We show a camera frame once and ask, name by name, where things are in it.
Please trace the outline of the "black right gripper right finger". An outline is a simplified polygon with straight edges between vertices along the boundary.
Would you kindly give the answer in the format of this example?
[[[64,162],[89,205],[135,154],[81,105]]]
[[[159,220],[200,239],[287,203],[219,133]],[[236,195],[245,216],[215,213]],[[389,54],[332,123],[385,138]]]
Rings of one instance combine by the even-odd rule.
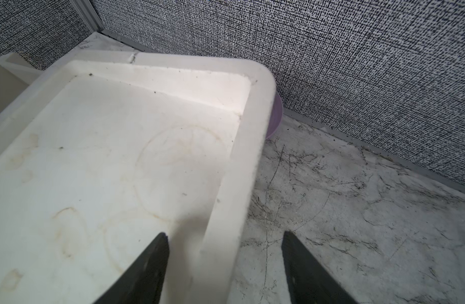
[[[292,303],[357,304],[293,232],[284,232],[281,249]]]

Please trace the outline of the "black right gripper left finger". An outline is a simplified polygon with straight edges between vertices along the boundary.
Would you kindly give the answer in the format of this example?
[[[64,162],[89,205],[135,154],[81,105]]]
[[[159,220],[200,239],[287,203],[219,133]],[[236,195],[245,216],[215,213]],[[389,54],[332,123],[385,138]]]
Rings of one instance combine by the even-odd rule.
[[[159,303],[170,255],[169,239],[159,233],[96,303]]]

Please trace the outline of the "white plastic drawer cabinet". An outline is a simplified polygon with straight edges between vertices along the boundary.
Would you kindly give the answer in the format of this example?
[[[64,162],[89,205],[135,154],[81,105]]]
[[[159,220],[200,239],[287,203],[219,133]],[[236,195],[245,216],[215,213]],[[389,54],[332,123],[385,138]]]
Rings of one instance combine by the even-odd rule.
[[[244,59],[82,50],[0,113],[0,303],[95,303],[159,233],[160,303],[226,303],[276,81]]]

